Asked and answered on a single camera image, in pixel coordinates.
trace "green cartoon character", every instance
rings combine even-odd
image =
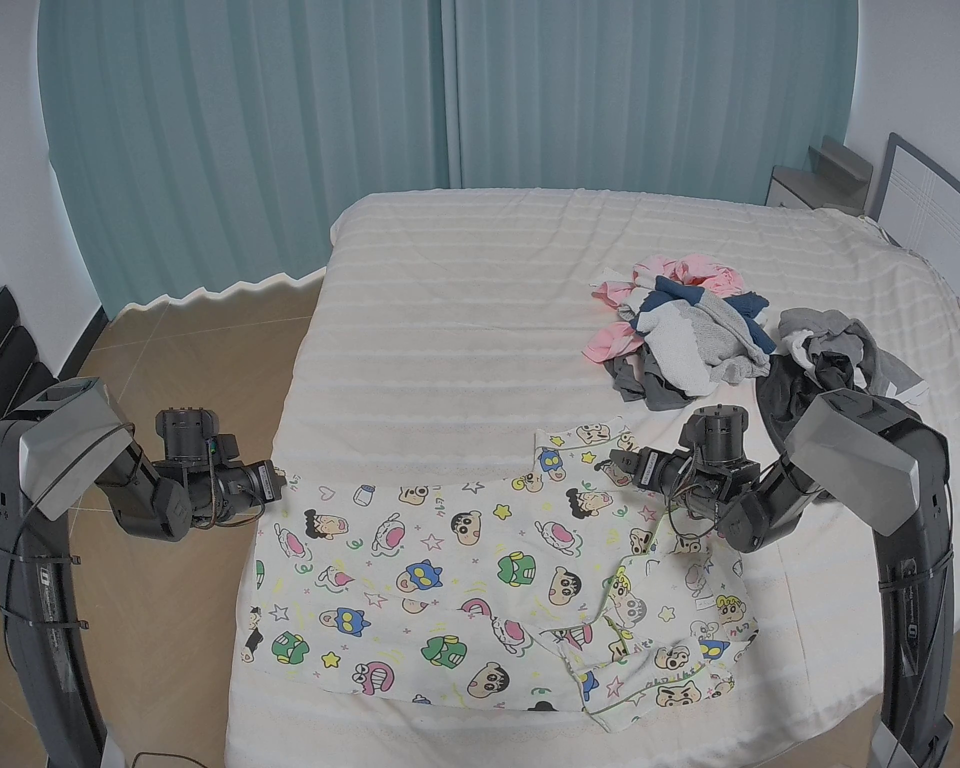
[[[300,635],[285,632],[274,640],[270,650],[281,664],[299,664],[303,662],[303,657],[307,655],[310,646]]]
[[[534,583],[534,576],[537,575],[537,563],[531,555],[512,552],[505,558],[500,558],[496,564],[500,566],[500,572],[496,574],[496,577],[504,584],[519,587],[521,584]]]
[[[431,637],[426,647],[420,648],[423,657],[434,666],[456,669],[467,657],[467,646],[456,635]]]

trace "white headboard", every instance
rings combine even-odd
[[[896,133],[887,141],[870,217],[960,295],[960,181]]]

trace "black baseboard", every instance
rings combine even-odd
[[[104,332],[104,328],[107,327],[107,322],[107,312],[104,311],[103,307],[100,307],[100,309],[97,310],[97,314],[86,324],[86,329],[73,346],[73,350],[66,358],[63,368],[60,369],[60,374],[58,375],[60,381],[73,378],[80,372],[86,356],[90,353],[90,350],[93,349],[93,345],[97,343],[97,339],[99,339],[100,334]]]

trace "bed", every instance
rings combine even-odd
[[[747,451],[775,451],[752,382],[683,411],[624,403],[581,348],[610,319],[602,267],[705,252],[779,310],[837,307],[927,378],[920,411],[960,438],[960,310],[923,260],[832,210],[584,190],[372,195],[334,225],[334,251],[274,443],[306,477],[452,482],[527,471],[533,432],[622,415],[672,447],[693,407],[751,410]],[[248,563],[237,603],[245,626]],[[484,712],[338,696],[239,661],[227,765],[744,766],[826,731],[881,688],[870,531],[839,504],[744,561],[761,634],[733,695],[603,732],[580,713]]]

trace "nightstand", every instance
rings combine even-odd
[[[775,165],[767,190],[771,207],[837,208],[863,214],[874,166],[829,136],[819,148],[809,147],[812,171]]]

